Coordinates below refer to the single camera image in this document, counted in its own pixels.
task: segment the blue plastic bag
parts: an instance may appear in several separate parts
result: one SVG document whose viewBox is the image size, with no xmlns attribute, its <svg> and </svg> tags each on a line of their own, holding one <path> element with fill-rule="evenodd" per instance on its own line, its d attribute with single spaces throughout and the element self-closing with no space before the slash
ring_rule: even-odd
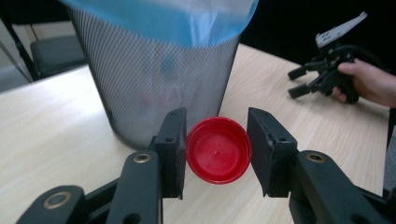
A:
<svg viewBox="0 0 396 224">
<path fill-rule="evenodd" d="M 210 47 L 242 33 L 258 0 L 62 0 L 137 35 Z"/>
</svg>

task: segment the black chair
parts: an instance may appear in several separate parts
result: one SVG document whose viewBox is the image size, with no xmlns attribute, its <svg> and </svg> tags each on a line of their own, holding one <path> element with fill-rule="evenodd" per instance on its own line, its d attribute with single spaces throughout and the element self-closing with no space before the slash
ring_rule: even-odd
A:
<svg viewBox="0 0 396 224">
<path fill-rule="evenodd" d="M 33 81 L 86 64 L 76 35 L 37 40 L 31 44 L 30 57 L 13 29 L 13 25 L 70 21 L 64 5 L 57 0 L 0 0 L 0 18 L 15 41 Z"/>
</svg>

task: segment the hand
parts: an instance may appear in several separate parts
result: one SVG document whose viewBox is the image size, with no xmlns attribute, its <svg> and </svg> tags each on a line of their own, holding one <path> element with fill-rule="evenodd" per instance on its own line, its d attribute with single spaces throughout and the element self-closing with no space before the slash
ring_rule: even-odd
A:
<svg viewBox="0 0 396 224">
<path fill-rule="evenodd" d="M 361 97 L 380 105 L 396 107 L 396 76 L 359 59 L 355 59 L 354 63 L 340 63 L 338 71 L 352 76 L 353 85 Z M 332 93 L 343 103 L 347 100 L 347 96 L 337 87 Z"/>
</svg>

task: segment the wooden table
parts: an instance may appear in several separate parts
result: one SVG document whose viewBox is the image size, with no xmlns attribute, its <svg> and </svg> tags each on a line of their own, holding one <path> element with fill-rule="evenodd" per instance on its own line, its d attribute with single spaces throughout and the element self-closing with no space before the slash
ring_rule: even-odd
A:
<svg viewBox="0 0 396 224">
<path fill-rule="evenodd" d="M 343 105 L 287 89 L 298 65 L 240 45 L 220 115 L 246 128 L 248 108 L 272 113 L 299 149 L 331 156 L 355 185 L 382 193 L 388 109 Z M 120 176 L 133 152 L 113 134 L 88 67 L 0 94 L 0 223 L 14 223 L 41 193 L 78 185 L 88 193 Z M 263 198 L 249 166 L 228 185 L 186 168 L 184 200 L 164 200 L 164 223 L 291 223 L 288 199 Z"/>
</svg>

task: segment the wastebasket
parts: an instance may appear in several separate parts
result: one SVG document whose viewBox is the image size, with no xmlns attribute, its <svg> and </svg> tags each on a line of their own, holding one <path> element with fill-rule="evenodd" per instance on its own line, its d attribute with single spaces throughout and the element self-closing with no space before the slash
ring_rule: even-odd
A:
<svg viewBox="0 0 396 224">
<path fill-rule="evenodd" d="M 109 123 L 127 145 L 147 148 L 174 109 L 187 108 L 187 130 L 219 113 L 240 32 L 217 43 L 207 38 L 210 43 L 186 44 L 172 36 L 156 38 L 163 31 L 156 32 L 162 28 L 155 22 L 144 28 L 151 36 L 112 19 L 119 14 L 104 16 L 98 7 L 65 2 Z M 155 10 L 162 12 L 162 6 Z M 137 24 L 145 21 L 138 19 Z"/>
</svg>

